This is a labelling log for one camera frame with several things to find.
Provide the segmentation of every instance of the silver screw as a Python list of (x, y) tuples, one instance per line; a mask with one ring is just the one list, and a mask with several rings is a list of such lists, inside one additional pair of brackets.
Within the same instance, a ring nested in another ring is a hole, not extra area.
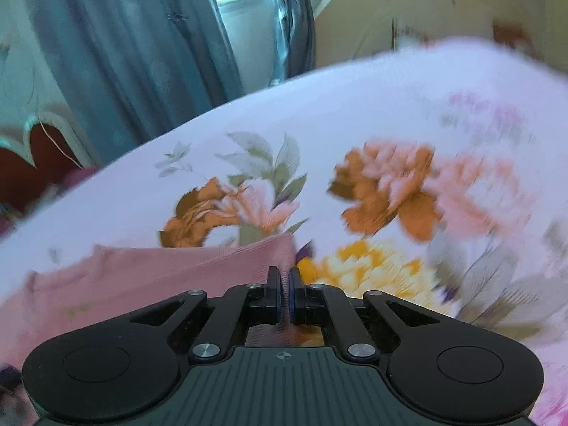
[(219, 349), (219, 346), (217, 346), (217, 344), (203, 343), (195, 346), (192, 352), (197, 357), (207, 358), (215, 357), (215, 355), (219, 354), (221, 350)]
[(347, 352), (353, 355), (353, 357), (371, 357), (371, 355), (376, 352), (376, 349), (370, 344), (357, 343), (351, 344), (351, 346), (347, 349)]

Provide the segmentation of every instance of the cable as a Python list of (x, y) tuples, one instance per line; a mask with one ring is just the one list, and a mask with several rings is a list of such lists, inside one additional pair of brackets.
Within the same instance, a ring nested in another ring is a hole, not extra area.
[(48, 134), (47, 130), (45, 129), (45, 126), (43, 125), (43, 122), (41, 119), (39, 119), (39, 124), (42, 126), (42, 130), (45, 133), (45, 135), (49, 138), (49, 140), (51, 142), (53, 142), (53, 145), (56, 146), (56, 148), (59, 150), (59, 152), (61, 152), (64, 156), (66, 156), (69, 160), (71, 160), (73, 163), (75, 163), (75, 165), (77, 166), (77, 168), (81, 169), (83, 168), (79, 163), (77, 163), (77, 161), (70, 157), (69, 155), (67, 155), (65, 152), (63, 152), (63, 149), (59, 147), (59, 144), (57, 142), (55, 142), (55, 140)]

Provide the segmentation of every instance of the pink cloth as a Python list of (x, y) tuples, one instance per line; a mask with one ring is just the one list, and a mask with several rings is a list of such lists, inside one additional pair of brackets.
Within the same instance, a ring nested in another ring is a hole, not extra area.
[[(30, 273), (0, 306), (0, 362), (22, 368), (27, 355), (59, 334), (148, 306), (186, 290), (222, 296), (232, 286), (265, 283), (268, 268), (286, 275), (294, 265), (291, 234), (217, 248), (109, 248), (52, 274)], [(251, 329), (247, 344), (293, 344), (285, 326)], [(29, 408), (26, 424), (37, 416)]]

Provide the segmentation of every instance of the blue curtain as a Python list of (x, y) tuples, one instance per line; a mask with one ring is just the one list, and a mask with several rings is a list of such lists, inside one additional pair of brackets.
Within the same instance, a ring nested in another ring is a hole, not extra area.
[(275, 55), (271, 84), (313, 69), (315, 28), (310, 0), (276, 0)]
[(105, 162), (242, 95), (216, 0), (26, 0), (61, 92)]

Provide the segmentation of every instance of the bed sheet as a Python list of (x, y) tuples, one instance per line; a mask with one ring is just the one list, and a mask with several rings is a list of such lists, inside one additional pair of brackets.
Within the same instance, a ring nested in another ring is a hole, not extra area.
[(28, 220), (0, 244), (0, 299), (95, 244), (287, 230), (307, 283), (526, 344), (545, 368), (532, 419), (568, 425), (567, 115), (566, 77), (482, 41), (322, 69), (141, 146)]

